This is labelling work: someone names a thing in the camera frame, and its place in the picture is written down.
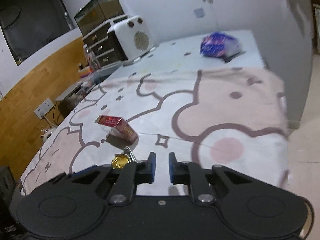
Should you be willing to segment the white black drawer cabinet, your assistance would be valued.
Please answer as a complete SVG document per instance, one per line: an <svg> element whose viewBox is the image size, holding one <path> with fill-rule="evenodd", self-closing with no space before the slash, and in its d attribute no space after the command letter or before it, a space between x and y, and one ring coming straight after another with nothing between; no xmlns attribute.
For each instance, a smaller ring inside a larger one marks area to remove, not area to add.
<svg viewBox="0 0 320 240"><path fill-rule="evenodd" d="M83 43L95 54L101 67L120 61L117 55L116 45L114 44L113 38L109 37L108 30L116 23L128 18L128 15L120 15L105 20L82 38Z"/></svg>

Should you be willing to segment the grey side shelf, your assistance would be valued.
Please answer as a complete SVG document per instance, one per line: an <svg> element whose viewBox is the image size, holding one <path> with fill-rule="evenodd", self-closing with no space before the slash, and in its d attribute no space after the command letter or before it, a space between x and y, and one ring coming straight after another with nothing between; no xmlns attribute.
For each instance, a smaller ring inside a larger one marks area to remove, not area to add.
<svg viewBox="0 0 320 240"><path fill-rule="evenodd" d="M69 97L72 95L78 88L81 88L82 82L76 82L72 85L70 85L65 91L63 91L56 99L56 102L63 101L65 98Z"/></svg>

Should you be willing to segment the white wall power socket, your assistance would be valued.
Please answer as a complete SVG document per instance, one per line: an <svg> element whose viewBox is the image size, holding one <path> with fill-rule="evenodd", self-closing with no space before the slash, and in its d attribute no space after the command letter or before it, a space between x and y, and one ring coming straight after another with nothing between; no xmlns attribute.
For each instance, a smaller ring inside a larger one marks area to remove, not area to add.
<svg viewBox="0 0 320 240"><path fill-rule="evenodd" d="M54 104L52 100L50 100L50 98L46 98L46 100L44 100L44 102L35 109L34 113L41 120L53 107Z"/></svg>

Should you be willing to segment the wall light switch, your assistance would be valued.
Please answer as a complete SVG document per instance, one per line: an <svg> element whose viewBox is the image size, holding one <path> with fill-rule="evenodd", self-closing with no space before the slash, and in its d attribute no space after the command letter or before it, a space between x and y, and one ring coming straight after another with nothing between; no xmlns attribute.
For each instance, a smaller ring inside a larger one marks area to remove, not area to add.
<svg viewBox="0 0 320 240"><path fill-rule="evenodd" d="M204 10L202 8L194 9L194 14L196 18L203 18L205 16Z"/></svg>

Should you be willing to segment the clear plastic water bottle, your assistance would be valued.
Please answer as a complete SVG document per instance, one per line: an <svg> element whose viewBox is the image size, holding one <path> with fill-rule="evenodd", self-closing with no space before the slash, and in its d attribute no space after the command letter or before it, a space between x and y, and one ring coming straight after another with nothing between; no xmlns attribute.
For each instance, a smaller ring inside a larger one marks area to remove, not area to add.
<svg viewBox="0 0 320 240"><path fill-rule="evenodd" d="M95 61L95 54L91 49L89 49L88 45L83 45L84 55L87 60L88 66L91 68L93 72L98 70L98 65Z"/></svg>

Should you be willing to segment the white space heater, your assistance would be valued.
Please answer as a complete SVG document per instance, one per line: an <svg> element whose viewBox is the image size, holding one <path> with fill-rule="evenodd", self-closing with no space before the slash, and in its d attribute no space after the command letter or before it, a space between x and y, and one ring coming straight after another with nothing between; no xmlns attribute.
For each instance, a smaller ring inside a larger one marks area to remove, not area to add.
<svg viewBox="0 0 320 240"><path fill-rule="evenodd" d="M156 48L146 21L139 15L112 25L107 34L113 42L118 59L125 66L139 61Z"/></svg>

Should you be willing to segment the glass fish tank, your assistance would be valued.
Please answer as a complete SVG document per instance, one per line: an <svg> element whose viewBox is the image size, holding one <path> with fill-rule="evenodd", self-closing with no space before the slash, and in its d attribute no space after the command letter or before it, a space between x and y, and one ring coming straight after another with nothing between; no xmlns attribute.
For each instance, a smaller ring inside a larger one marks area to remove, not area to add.
<svg viewBox="0 0 320 240"><path fill-rule="evenodd" d="M119 0L90 0L77 12L74 19L85 36L104 21L124 14Z"/></svg>

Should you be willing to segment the gold foil wrapper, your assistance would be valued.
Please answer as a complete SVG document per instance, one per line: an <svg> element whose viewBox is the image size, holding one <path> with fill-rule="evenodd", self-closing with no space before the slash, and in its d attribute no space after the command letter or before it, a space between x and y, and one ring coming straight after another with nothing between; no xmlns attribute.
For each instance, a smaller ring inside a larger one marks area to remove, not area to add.
<svg viewBox="0 0 320 240"><path fill-rule="evenodd" d="M131 148L125 147L120 154L115 154L111 165L115 169L122 169L128 163L135 162L137 159L132 153Z"/></svg>

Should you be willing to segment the colourful striped box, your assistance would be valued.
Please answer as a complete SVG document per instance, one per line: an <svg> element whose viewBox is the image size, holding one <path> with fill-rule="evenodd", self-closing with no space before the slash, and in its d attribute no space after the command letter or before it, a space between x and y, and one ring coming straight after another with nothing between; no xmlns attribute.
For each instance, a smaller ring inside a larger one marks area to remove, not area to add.
<svg viewBox="0 0 320 240"><path fill-rule="evenodd" d="M83 66L83 64L79 63L78 67L79 67L78 74L80 78L87 77L92 73L90 66Z"/></svg>

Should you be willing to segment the cartoon bear tablecloth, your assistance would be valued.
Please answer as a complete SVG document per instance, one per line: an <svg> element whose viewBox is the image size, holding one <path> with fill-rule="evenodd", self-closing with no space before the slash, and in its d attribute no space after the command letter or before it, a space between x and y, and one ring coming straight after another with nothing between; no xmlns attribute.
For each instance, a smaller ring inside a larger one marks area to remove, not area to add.
<svg viewBox="0 0 320 240"><path fill-rule="evenodd" d="M156 154L155 183L139 194L185 194L169 179L168 155L204 168L224 165L282 187L287 180L283 81L264 67L249 30L231 31L243 46L230 62L200 54L203 36L164 42L139 62L117 69L61 122L20 178L21 193L60 173L110 164L127 142L96 123L119 116L138 134L138 160Z"/></svg>

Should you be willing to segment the red cigarette pack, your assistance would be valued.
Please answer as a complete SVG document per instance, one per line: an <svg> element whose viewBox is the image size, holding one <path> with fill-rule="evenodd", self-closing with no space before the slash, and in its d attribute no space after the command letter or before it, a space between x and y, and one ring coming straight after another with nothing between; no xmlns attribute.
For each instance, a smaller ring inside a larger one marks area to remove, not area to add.
<svg viewBox="0 0 320 240"><path fill-rule="evenodd" d="M119 116L100 115L95 120L95 123L108 127L108 136L124 139L131 144L139 137L129 123Z"/></svg>

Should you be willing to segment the blue tissue pack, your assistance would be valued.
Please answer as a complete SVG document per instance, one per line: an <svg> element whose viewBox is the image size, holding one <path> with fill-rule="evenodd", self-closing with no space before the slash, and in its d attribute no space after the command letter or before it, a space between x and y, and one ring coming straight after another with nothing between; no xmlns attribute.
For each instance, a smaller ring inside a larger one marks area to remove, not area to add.
<svg viewBox="0 0 320 240"><path fill-rule="evenodd" d="M241 52L241 42L236 37L222 32L205 36L200 45L200 54L206 57L228 58Z"/></svg>

